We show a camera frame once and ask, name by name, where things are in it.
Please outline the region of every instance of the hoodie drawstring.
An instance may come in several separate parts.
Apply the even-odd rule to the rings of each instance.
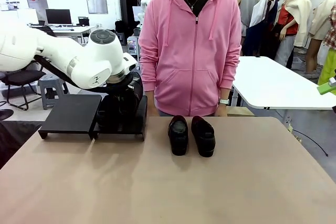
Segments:
[[[169,1],[169,8],[168,8],[168,29],[167,29],[167,33],[166,33],[166,37],[164,40],[164,46],[167,47],[168,46],[168,37],[169,37],[169,27],[170,27],[170,15],[171,15],[171,6],[172,6],[172,0]]]
[[[213,40],[213,33],[214,33],[214,29],[215,29],[215,26],[216,26],[216,21],[217,21],[217,8],[220,4],[221,0],[216,0],[216,7],[215,7],[215,16],[214,16],[214,19],[212,21],[212,25],[211,25],[211,30],[210,30],[210,36],[209,36],[209,40]]]

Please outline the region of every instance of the pink hoodie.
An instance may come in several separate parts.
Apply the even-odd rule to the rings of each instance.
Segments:
[[[141,73],[156,107],[172,115],[210,115],[230,89],[241,40],[237,0],[209,0],[198,18],[184,0],[151,0],[141,30]]]

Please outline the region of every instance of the wristwatch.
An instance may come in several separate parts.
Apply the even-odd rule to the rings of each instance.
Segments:
[[[229,100],[229,99],[227,99],[227,100],[220,99],[218,104],[229,105],[229,103],[230,103],[230,100]]]

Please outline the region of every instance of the gray tank top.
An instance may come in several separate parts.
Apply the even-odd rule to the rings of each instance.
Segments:
[[[250,22],[251,22],[251,17],[252,17],[252,12],[253,12],[253,7],[258,4],[260,0],[241,0],[239,9],[240,9],[240,18],[241,22],[249,27]]]

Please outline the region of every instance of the necklace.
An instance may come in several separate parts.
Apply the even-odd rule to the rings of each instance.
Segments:
[[[194,9],[194,5],[197,3],[197,1],[198,0],[196,0],[195,1],[195,3],[193,4],[193,5],[191,5],[190,3],[189,3],[189,1],[188,0],[186,0],[187,1],[187,3],[189,4],[189,6],[190,6],[190,8],[191,8],[191,11],[193,11],[193,9]]]

